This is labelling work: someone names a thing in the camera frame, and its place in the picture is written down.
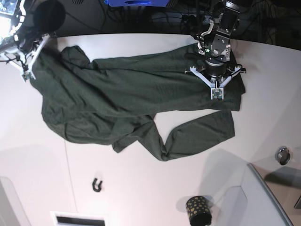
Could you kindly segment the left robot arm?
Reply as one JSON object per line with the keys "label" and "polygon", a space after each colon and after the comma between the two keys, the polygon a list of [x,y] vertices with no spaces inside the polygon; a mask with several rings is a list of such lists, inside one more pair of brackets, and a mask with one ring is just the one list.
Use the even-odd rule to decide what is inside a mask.
{"label": "left robot arm", "polygon": [[209,11],[208,29],[198,31],[197,53],[187,53],[189,60],[200,61],[197,68],[191,66],[191,72],[200,78],[211,91],[211,99],[223,99],[226,85],[246,69],[241,64],[231,63],[230,37],[239,26],[239,15],[252,6],[252,0],[221,0]]}

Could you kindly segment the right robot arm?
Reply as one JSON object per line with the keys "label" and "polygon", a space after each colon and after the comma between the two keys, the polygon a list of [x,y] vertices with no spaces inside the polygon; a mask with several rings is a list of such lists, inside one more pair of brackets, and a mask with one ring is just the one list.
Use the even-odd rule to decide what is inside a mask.
{"label": "right robot arm", "polygon": [[27,81],[36,79],[33,65],[50,35],[25,25],[24,5],[24,0],[0,2],[0,61],[13,65]]}

